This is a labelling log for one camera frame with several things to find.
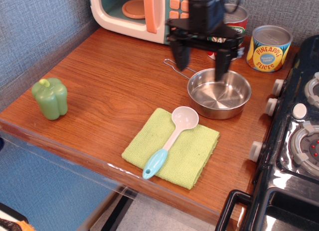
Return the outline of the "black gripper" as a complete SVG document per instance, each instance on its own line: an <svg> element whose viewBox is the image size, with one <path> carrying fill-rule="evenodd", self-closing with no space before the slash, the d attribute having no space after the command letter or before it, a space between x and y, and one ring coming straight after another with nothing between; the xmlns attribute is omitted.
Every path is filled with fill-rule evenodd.
<svg viewBox="0 0 319 231"><path fill-rule="evenodd" d="M221 81L231 60L243 55L240 47L243 36L224 23L225 0L188 0L188 10L187 18L166 21L167 40L177 68L183 71L189 65L191 48L216 52L215 81ZM226 38L226 41L217 43L208 37Z"/></svg>

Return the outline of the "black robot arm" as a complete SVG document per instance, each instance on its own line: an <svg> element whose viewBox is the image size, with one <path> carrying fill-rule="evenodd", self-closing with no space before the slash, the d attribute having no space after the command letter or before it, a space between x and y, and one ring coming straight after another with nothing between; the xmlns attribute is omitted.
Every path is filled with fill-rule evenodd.
<svg viewBox="0 0 319 231"><path fill-rule="evenodd" d="M188 18L168 19L169 41L175 63L180 71L189 65L190 49L216 53L215 81L228 72L231 60L242 55L243 34L223 21L225 0L188 0Z"/></svg>

